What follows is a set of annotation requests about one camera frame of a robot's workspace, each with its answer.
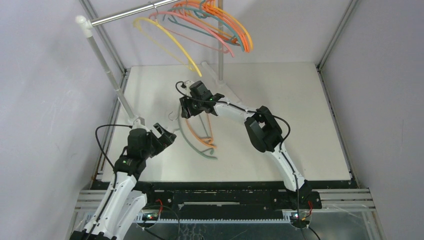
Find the pale yellow wire-hook hanger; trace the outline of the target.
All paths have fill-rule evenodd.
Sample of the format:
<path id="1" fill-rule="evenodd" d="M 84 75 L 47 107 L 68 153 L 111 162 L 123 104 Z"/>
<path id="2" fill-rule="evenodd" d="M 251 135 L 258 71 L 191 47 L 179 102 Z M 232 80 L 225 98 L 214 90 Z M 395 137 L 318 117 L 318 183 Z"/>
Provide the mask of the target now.
<path id="1" fill-rule="evenodd" d="M 141 22 L 146 22 L 151 24 L 152 26 L 156 27 L 160 31 L 162 31 L 175 45 L 176 47 L 183 53 L 183 55 L 186 58 L 186 62 L 184 62 L 181 58 L 173 54 L 170 50 L 168 50 L 164 45 L 160 44 L 157 40 L 155 40 L 152 36 L 150 36 L 148 33 L 146 33 L 143 28 Z M 196 73 L 199 77 L 202 77 L 202 73 L 197 66 L 197 64 L 194 62 L 190 54 L 185 50 L 185 48 L 181 45 L 181 43 L 167 30 L 165 29 L 161 24 L 159 24 L 157 21 L 149 19 L 147 17 L 137 17 L 132 21 L 132 25 L 134 28 L 136 28 L 142 35 L 144 35 L 146 38 L 148 38 L 151 42 L 153 42 L 155 45 L 157 45 L 161 50 L 165 51 L 169 56 L 171 56 L 173 59 L 175 59 L 177 62 L 182 64 L 184 67 L 186 67 L 191 72 Z"/>

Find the light orange wire-hook hanger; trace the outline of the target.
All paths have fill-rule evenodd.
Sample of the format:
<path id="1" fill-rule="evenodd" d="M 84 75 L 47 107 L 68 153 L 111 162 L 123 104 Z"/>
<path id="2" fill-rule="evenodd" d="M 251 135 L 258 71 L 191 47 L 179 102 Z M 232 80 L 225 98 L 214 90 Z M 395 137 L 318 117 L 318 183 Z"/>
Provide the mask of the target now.
<path id="1" fill-rule="evenodd" d="M 199 116 L 200 123 L 203 127 L 203 130 L 205 131 L 204 137 L 202 137 L 202 136 L 200 136 L 196 133 L 196 131 L 194 130 L 194 128 L 192 127 L 192 125 L 190 124 L 190 121 L 188 119 L 185 120 L 185 124 L 188 127 L 191 135 L 193 137 L 195 137 L 198 142 L 202 143 L 204 146 L 206 146 L 208 148 L 216 149 L 217 146 L 214 144 L 215 139 L 214 139 L 214 135 L 213 135 L 213 131 L 212 131 L 212 124 L 211 124 L 211 121 L 210 121 L 210 116 L 208 114 L 206 114 L 205 116 L 206 116 L 206 122 L 207 122 L 208 128 L 206 128 L 206 124 L 203 122 L 202 117 Z"/>

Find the pink wire-hook hanger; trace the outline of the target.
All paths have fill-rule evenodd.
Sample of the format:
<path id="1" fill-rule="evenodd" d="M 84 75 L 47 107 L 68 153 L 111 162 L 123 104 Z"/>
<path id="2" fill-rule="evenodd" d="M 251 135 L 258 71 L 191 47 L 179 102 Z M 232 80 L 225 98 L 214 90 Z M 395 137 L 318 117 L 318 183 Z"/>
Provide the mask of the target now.
<path id="1" fill-rule="evenodd" d="M 200 20 L 181 14 L 181 13 L 173 12 L 173 11 L 154 12 L 149 15 L 149 18 L 153 19 L 156 22 L 159 16 L 163 16 L 163 17 L 168 16 L 169 21 L 173 24 L 204 34 L 208 37 L 212 37 L 213 39 L 217 40 L 220 44 L 222 44 L 223 49 L 215 48 L 210 45 L 201 43 L 188 36 L 183 35 L 182 33 L 178 33 L 176 31 L 171 30 L 172 33 L 182 36 L 201 46 L 210 48 L 212 50 L 215 50 L 223 54 L 230 54 L 231 57 L 235 57 L 234 51 L 231 49 L 230 45 L 224 40 L 224 38 L 219 36 L 217 32 L 209 28 L 205 23 L 201 22 Z"/>

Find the yellow-orange plastic hanger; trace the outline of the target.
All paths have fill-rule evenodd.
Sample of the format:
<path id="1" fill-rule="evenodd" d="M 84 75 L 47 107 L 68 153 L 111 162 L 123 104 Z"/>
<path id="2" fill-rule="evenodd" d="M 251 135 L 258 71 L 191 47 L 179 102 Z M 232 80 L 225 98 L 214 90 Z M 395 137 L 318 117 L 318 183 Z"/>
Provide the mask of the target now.
<path id="1" fill-rule="evenodd" d="M 206 0 L 202 7 L 205 12 L 218 18 L 217 27 L 212 29 L 228 44 L 239 46 L 246 53 L 254 49 L 251 35 L 234 16 L 223 10 L 222 0 Z"/>

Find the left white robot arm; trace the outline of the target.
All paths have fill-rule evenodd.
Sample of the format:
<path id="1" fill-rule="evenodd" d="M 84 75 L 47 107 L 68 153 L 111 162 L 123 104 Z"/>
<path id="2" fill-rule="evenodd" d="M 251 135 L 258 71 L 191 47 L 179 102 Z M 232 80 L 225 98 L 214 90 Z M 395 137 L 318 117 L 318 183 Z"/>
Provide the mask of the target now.
<path id="1" fill-rule="evenodd" d="M 142 190 L 135 187 L 147 160 L 163 152 L 177 136 L 159 123 L 154 128 L 159 136 L 141 123 L 130 127 L 127 145 L 112 165 L 113 178 L 103 199 L 83 229 L 71 233 L 71 240 L 122 240 L 139 212 L 155 205 L 157 196 L 151 186 Z"/>

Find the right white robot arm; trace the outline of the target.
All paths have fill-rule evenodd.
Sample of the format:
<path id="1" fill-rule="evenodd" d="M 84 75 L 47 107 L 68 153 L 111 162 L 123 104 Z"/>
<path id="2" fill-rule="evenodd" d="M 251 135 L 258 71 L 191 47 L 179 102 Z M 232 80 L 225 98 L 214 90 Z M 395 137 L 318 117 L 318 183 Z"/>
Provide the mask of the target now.
<path id="1" fill-rule="evenodd" d="M 284 187 L 290 192 L 289 203 L 295 208 L 302 208 L 308 203 L 312 187 L 285 147 L 291 128 L 288 127 L 287 132 L 283 132 L 279 125 L 279 121 L 288 125 L 286 120 L 273 115 L 266 106 L 251 109 L 233 103 L 223 94 L 213 94 L 200 80 L 179 81 L 175 88 L 182 95 L 179 99 L 182 118 L 189 119 L 206 113 L 242 123 L 252 146 L 260 153 L 269 154 L 276 162 Z"/>

